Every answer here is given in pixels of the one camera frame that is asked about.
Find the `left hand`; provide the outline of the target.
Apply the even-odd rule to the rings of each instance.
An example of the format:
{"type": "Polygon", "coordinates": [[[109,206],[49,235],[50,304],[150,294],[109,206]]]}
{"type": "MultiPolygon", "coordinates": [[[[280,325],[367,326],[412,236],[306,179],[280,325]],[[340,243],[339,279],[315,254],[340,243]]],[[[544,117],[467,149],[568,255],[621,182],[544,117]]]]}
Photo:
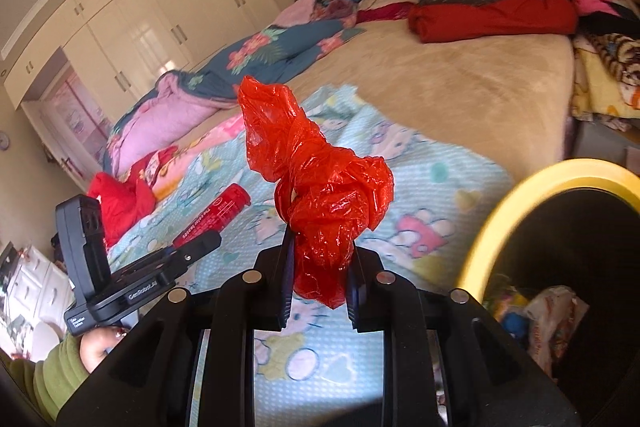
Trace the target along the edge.
{"type": "Polygon", "coordinates": [[[92,373],[127,333],[122,326],[97,327],[85,333],[79,343],[79,356],[87,372],[92,373]]]}

